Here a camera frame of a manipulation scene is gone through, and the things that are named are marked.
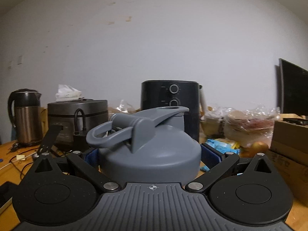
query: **wall outlet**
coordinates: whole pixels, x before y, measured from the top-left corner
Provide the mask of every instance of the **wall outlet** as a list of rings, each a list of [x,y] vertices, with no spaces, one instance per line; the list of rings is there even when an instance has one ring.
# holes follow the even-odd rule
[[[23,55],[18,56],[17,65],[22,64],[22,63],[23,63]]]

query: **television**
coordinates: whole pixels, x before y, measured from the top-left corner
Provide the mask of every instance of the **television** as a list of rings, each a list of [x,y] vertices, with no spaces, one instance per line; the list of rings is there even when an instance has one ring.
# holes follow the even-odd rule
[[[279,59],[281,113],[308,116],[308,71],[283,59]]]

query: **electric kettle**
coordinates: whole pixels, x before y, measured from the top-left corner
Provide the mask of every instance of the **electric kettle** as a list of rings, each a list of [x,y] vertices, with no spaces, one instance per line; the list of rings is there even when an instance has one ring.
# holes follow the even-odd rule
[[[42,138],[40,94],[32,89],[19,89],[12,92],[7,102],[7,110],[17,142],[22,146],[38,145]]]

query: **metal screw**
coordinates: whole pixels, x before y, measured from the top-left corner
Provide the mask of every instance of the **metal screw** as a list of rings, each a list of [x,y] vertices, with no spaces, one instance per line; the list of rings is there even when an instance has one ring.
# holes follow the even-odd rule
[[[190,189],[199,190],[203,188],[203,185],[200,182],[191,182],[188,184],[188,187]]]
[[[106,182],[103,187],[108,190],[115,190],[119,187],[119,185],[115,182]]]

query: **triangular cutout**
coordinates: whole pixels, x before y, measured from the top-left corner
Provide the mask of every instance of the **triangular cutout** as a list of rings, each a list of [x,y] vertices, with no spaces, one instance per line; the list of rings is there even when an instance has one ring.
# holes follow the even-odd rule
[[[35,173],[40,173],[40,172],[47,172],[47,171],[52,171],[52,166],[49,163],[49,160],[47,158],[41,160],[39,163],[38,167],[35,170]]]
[[[258,164],[256,165],[256,168],[254,170],[257,171],[257,172],[263,172],[263,173],[271,173],[272,172],[263,159],[260,159],[258,161]]]

